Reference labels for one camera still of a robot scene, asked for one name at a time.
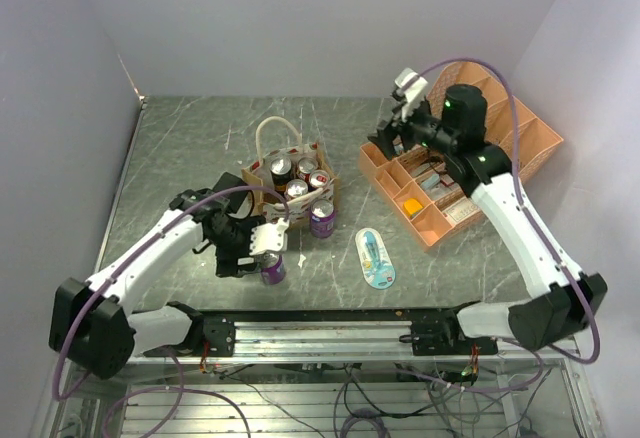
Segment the purple Fanta can front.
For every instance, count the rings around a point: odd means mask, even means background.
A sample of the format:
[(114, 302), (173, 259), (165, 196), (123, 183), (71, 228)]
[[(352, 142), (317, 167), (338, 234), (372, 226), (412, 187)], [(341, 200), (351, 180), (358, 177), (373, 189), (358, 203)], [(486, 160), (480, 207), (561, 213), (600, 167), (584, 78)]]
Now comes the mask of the purple Fanta can front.
[(276, 285), (284, 280), (286, 271), (282, 255), (267, 252), (261, 259), (261, 277), (266, 285)]

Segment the blue Red Bull can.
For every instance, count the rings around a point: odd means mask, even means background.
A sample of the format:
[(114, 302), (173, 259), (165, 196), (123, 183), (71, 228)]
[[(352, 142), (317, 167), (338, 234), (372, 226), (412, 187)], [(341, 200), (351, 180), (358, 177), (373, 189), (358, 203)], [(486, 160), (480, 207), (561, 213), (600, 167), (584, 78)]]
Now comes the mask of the blue Red Bull can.
[(313, 191), (326, 187), (331, 180), (330, 175), (322, 169), (314, 170), (309, 175), (309, 188)]

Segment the black yellow beverage can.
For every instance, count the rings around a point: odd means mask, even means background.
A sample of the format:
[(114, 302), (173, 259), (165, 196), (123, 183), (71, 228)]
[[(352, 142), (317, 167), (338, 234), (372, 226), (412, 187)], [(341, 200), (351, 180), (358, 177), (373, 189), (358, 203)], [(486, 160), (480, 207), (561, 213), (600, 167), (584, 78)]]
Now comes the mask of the black yellow beverage can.
[(293, 179), (293, 165), (290, 158), (282, 156), (274, 159), (269, 165), (274, 189), (283, 195), (287, 184)]

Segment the watermelon canvas bag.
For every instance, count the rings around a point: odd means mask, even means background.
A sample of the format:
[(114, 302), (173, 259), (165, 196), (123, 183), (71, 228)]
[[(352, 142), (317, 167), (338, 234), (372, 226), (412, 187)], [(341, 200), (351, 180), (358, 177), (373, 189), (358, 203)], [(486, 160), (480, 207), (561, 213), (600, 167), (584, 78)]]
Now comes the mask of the watermelon canvas bag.
[[(290, 131), (294, 142), (281, 148), (267, 148), (263, 138), (267, 132)], [(257, 159), (241, 171), (248, 185), (269, 188), (255, 193), (258, 216), (274, 222), (286, 218), (293, 227), (310, 224), (311, 206), (324, 199), (337, 204), (339, 180), (331, 169), (320, 142), (307, 142), (302, 133), (280, 116), (264, 119), (255, 134)]]

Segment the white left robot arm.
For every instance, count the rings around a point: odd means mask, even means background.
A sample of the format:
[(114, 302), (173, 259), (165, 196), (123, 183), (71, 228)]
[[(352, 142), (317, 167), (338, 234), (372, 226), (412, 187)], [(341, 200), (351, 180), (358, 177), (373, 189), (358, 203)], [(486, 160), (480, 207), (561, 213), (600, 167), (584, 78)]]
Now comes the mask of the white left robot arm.
[(192, 355), (205, 340), (204, 315), (172, 301), (136, 313), (143, 295), (175, 261), (215, 248), (215, 274), (242, 277), (258, 272), (250, 254), (261, 216), (239, 216), (254, 206), (255, 191), (225, 173), (212, 188), (187, 189), (168, 205), (159, 222), (111, 265), (84, 281), (65, 280), (56, 290), (49, 346), (89, 373), (108, 379), (128, 360), (162, 346)]

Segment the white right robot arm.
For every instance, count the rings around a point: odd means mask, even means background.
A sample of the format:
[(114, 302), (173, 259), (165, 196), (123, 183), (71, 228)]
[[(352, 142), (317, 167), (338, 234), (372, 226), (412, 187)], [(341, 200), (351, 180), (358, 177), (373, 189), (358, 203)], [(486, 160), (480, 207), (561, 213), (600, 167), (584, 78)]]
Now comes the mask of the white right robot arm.
[(459, 309), (440, 331), (442, 345), (459, 354), (476, 337), (515, 340), (537, 351), (585, 329), (593, 338), (592, 354), (601, 339), (595, 313), (607, 293), (598, 273), (588, 275), (563, 251), (523, 194), (513, 161), (486, 137), (488, 104), (482, 91), (455, 84), (445, 92), (439, 117), (431, 113), (423, 79), (399, 85), (392, 96), (392, 116), (378, 124), (368, 139), (388, 160), (394, 145), (405, 150), (420, 145), (439, 153), (449, 176), (491, 222), (524, 278), (528, 297), (512, 303), (479, 302)]

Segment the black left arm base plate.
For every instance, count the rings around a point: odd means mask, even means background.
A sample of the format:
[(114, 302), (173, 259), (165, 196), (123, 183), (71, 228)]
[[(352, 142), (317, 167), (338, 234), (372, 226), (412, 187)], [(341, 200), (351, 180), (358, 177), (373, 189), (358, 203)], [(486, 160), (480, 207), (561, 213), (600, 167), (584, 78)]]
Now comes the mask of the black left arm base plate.
[(184, 338), (172, 348), (182, 354), (203, 354), (212, 357), (231, 357), (236, 341), (235, 323), (228, 317), (202, 313), (189, 309), (185, 311), (190, 325)]

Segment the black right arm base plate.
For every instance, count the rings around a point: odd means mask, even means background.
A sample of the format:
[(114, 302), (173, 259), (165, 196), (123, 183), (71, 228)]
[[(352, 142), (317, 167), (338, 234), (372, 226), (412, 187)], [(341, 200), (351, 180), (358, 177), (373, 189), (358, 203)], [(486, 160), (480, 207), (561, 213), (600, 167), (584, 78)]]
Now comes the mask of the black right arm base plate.
[(498, 353), (495, 340), (487, 336), (471, 338), (464, 334), (458, 322), (458, 308), (413, 308), (404, 312), (410, 321), (409, 331), (398, 341), (408, 344), (414, 356), (481, 356)]

